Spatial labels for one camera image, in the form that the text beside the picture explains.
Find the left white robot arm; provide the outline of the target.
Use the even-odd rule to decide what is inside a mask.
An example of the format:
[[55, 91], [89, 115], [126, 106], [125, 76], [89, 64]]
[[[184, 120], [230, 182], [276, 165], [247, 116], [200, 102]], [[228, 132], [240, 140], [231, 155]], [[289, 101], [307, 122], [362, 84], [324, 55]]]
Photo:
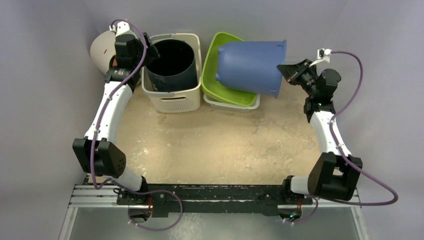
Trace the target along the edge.
[[98, 110], [82, 138], [75, 138], [73, 152], [82, 168], [93, 178], [107, 181], [130, 191], [138, 205], [146, 203], [146, 180], [127, 167], [125, 153], [116, 144], [118, 126], [125, 106], [139, 82], [141, 68], [159, 58], [147, 33], [104, 32], [90, 47], [90, 56], [105, 75], [104, 91]]

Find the lime green plastic basin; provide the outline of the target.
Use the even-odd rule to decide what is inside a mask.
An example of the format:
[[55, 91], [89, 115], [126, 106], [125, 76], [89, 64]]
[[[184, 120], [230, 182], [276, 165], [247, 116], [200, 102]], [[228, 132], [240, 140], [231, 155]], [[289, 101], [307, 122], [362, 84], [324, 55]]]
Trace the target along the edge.
[[227, 32], [216, 33], [209, 45], [200, 80], [202, 90], [208, 97], [221, 103], [248, 107], [256, 103], [257, 94], [227, 88], [215, 79], [219, 63], [219, 47], [241, 41], [241, 38]]

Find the blue plastic bucket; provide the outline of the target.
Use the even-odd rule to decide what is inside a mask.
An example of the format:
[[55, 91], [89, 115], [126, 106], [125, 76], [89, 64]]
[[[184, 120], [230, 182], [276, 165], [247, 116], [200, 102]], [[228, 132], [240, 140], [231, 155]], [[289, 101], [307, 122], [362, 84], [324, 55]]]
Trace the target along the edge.
[[287, 41], [232, 41], [218, 47], [215, 79], [223, 86], [277, 98]]

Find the black cylindrical bucket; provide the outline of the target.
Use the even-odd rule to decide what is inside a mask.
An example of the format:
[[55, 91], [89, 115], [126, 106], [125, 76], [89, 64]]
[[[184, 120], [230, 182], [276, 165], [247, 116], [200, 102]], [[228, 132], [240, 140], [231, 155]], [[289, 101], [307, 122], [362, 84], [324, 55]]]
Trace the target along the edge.
[[185, 91], [198, 86], [195, 52], [188, 43], [166, 39], [154, 46], [160, 57], [146, 66], [146, 72], [157, 92]]

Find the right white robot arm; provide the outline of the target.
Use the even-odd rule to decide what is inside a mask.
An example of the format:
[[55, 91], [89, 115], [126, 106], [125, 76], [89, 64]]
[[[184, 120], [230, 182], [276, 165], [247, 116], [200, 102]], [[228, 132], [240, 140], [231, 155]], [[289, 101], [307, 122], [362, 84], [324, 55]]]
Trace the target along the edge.
[[334, 69], [321, 74], [312, 61], [305, 59], [296, 64], [279, 64], [284, 80], [301, 86], [307, 93], [303, 112], [315, 131], [321, 154], [308, 176], [289, 176], [289, 185], [281, 189], [280, 196], [288, 204], [300, 195], [310, 195], [338, 201], [349, 201], [354, 194], [359, 169], [363, 162], [353, 157], [343, 142], [336, 123], [336, 110], [332, 101], [341, 75]]

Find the white lattice plastic basket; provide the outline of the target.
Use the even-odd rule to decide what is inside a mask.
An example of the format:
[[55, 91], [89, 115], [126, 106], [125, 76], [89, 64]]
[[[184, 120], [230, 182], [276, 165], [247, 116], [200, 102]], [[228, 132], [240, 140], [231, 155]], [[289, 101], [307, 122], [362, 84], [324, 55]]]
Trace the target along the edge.
[[250, 106], [241, 106], [236, 104], [219, 102], [210, 98], [207, 94], [205, 93], [203, 94], [203, 100], [207, 104], [209, 104], [212, 108], [218, 109], [218, 110], [232, 111], [232, 112], [241, 112], [241, 113], [248, 113], [252, 110], [257, 109], [260, 105], [260, 98], [261, 98], [261, 95], [258, 94], [256, 96], [256, 100]]

